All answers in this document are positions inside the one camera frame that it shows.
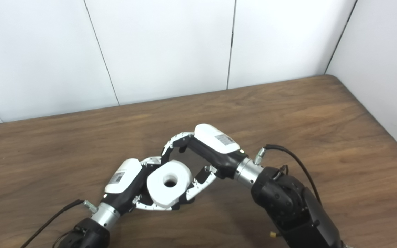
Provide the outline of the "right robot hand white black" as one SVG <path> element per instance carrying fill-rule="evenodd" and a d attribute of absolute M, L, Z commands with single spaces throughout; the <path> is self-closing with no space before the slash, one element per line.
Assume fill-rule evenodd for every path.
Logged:
<path fill-rule="evenodd" d="M 208 162 L 180 195 L 178 205 L 194 202 L 197 194 L 216 178 L 235 179 L 239 165 L 248 158 L 238 143 L 209 124 L 199 124 L 194 132 L 181 132 L 173 136 L 161 152 L 161 165 L 169 161 L 175 148 L 178 148 L 180 153 L 190 149 Z"/>

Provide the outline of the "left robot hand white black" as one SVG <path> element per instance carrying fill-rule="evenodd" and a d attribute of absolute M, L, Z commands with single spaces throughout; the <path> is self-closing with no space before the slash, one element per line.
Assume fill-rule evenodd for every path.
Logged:
<path fill-rule="evenodd" d="M 143 161 L 135 158 L 125 160 L 112 176 L 104 189 L 102 203 L 114 208 L 120 216 L 134 209 L 149 211 L 177 211 L 180 204 L 162 207 L 150 197 L 147 188 L 147 178 L 157 168 L 161 167 L 161 158 L 148 157 Z"/>

